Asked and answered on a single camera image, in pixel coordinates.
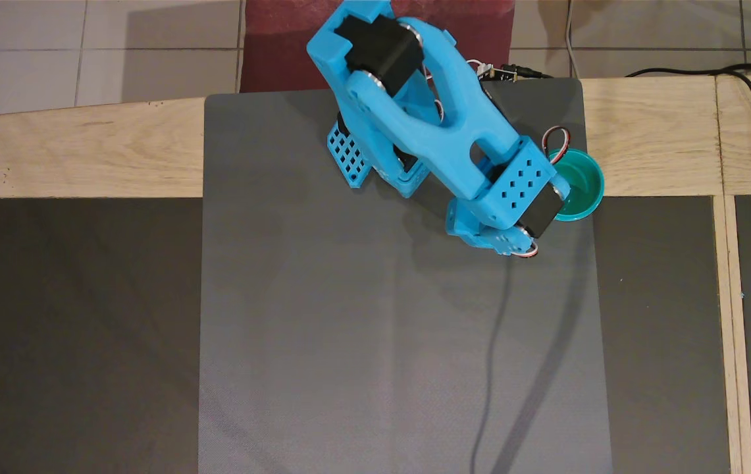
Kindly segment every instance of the grey cutting mat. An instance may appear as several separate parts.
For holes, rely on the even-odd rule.
[[[508,85],[520,130],[582,140],[576,81]],[[478,472],[610,472],[591,221],[528,261],[469,248],[433,177],[349,190],[335,114],[328,91],[206,102],[199,471],[468,472],[501,317]]]

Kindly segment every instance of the perforated bracket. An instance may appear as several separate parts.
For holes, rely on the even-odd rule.
[[[341,132],[337,123],[328,134],[328,149],[349,186],[353,189],[361,187],[372,165],[355,144],[355,139]]]

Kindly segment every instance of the connector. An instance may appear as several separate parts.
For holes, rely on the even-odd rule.
[[[516,74],[516,77],[518,78],[528,78],[528,79],[552,78],[552,76],[549,76],[544,72],[539,72],[535,69],[531,69],[530,67],[517,66],[515,64],[504,64],[501,66],[501,69],[504,69],[504,71],[514,72]]]

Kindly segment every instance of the wooden table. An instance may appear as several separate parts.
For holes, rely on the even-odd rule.
[[[734,196],[751,194],[751,100],[734,78],[583,80],[607,196],[712,196],[733,472],[751,473]],[[0,198],[200,198],[203,99],[0,116]]]

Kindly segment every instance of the red and white wire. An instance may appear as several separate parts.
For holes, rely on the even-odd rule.
[[[561,130],[565,134],[565,138],[562,141],[562,146],[559,147],[559,151],[556,153],[554,158],[550,159],[550,164],[556,165],[556,162],[562,159],[563,156],[565,156],[565,152],[568,151],[568,145],[571,143],[571,133],[568,132],[568,129],[565,128],[562,125],[555,125],[547,129],[547,131],[542,135],[542,152],[544,152],[545,156],[548,156],[548,138],[550,138],[550,134],[553,132],[556,132],[557,130]]]
[[[538,254],[538,245],[536,245],[536,242],[532,243],[531,249],[523,254],[513,252],[513,255],[520,256],[522,258],[531,258],[531,256],[536,256],[536,254]]]

